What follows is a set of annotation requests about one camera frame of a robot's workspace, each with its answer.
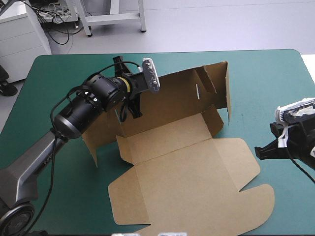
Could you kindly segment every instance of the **black shoe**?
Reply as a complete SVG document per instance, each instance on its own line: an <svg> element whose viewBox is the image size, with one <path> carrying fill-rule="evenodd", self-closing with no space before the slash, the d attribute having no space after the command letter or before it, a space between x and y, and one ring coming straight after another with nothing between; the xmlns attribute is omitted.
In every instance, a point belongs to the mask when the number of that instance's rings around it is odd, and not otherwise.
<svg viewBox="0 0 315 236"><path fill-rule="evenodd" d="M2 94L3 96L14 96L17 92L18 89L9 84L7 81L0 81L0 94Z"/></svg>

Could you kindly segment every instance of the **gray floor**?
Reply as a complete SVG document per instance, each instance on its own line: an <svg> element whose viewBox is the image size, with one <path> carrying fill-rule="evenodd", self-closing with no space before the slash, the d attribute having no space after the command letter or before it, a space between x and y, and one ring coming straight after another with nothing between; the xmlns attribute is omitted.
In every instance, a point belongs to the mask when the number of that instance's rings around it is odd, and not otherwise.
<svg viewBox="0 0 315 236"><path fill-rule="evenodd" d="M15 103L16 98L21 91L24 81L17 81L13 85L18 89L18 93L12 97L5 97L0 95L0 132L2 131L7 118L10 115L11 109Z"/></svg>
<svg viewBox="0 0 315 236"><path fill-rule="evenodd" d="M108 12L105 0L85 0L93 15ZM296 49L315 54L315 0L144 0L148 31L140 24L93 27L53 54L145 53L251 49ZM137 0L121 0L120 12L137 10ZM65 35L54 33L60 42ZM0 131L15 102L0 96Z"/></svg>

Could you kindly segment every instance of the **brown cardboard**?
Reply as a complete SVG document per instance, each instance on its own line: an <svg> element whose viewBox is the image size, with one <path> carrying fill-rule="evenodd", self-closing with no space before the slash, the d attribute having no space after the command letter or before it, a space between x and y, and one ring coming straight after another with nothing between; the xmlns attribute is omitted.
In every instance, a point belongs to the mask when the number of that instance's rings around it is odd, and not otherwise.
<svg viewBox="0 0 315 236"><path fill-rule="evenodd" d="M228 236L268 219L272 187L239 192L259 173L259 166L243 140L212 139L205 121L211 115L204 112L118 137L122 159L135 166L108 188L117 224L145 224L142 218L148 216L151 226L138 232L142 236L161 231ZM126 194L125 186L133 185L134 192ZM145 208L140 212L141 200Z"/></svg>
<svg viewBox="0 0 315 236"><path fill-rule="evenodd" d="M159 78L161 88L157 94L141 94L142 117L133 119L131 115L120 124L117 110L102 114L83 134L83 140L97 164L96 149L116 140L116 134L130 136L164 124L195 115L212 104L217 109L226 107L225 81L227 62L206 65L168 74ZM198 85L199 99L196 92Z"/></svg>
<svg viewBox="0 0 315 236"><path fill-rule="evenodd" d="M260 171L256 159L241 139L212 138L223 127L217 109L231 118L227 62L165 75L160 84L158 94L142 94L142 117L120 123L118 107L84 134L96 164L97 147L117 140L134 165L108 187L115 222L151 224L141 236L236 236L263 224L272 187L240 192Z"/></svg>

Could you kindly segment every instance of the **table surface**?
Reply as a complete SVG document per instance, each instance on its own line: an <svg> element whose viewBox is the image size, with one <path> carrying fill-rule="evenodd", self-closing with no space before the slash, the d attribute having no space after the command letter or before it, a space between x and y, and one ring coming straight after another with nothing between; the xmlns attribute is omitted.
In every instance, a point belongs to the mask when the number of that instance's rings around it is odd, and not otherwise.
<svg viewBox="0 0 315 236"><path fill-rule="evenodd" d="M274 109L304 97L314 97L314 83L295 50L195 53L121 54L141 62L151 57L159 75L202 64L228 61L232 119L216 138L243 138L252 152L274 137L269 123ZM49 113L67 91L94 71L112 63L117 54L38 57L0 135L0 167L21 155L51 127ZM107 76L113 75L113 69ZM143 226L114 223L107 186L131 165L122 161L116 143L97 151L98 169L82 139L70 141L57 155L55 187L42 217L34 227L51 234L128 232ZM258 161L261 173L246 188L263 183L275 190L275 208L261 227L249 234L311 234L315 232L315 187L289 160ZM315 176L312 169L303 167ZM49 187L50 168L38 179L37 211Z"/></svg>

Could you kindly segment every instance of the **white cabinet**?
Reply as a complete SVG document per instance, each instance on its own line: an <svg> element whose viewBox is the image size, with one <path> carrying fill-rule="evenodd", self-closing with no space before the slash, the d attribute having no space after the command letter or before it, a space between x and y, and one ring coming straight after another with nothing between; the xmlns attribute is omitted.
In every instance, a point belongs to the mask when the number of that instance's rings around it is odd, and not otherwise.
<svg viewBox="0 0 315 236"><path fill-rule="evenodd" d="M37 16L23 3L14 3L0 17L0 65L9 82L25 79L39 55L51 54Z"/></svg>

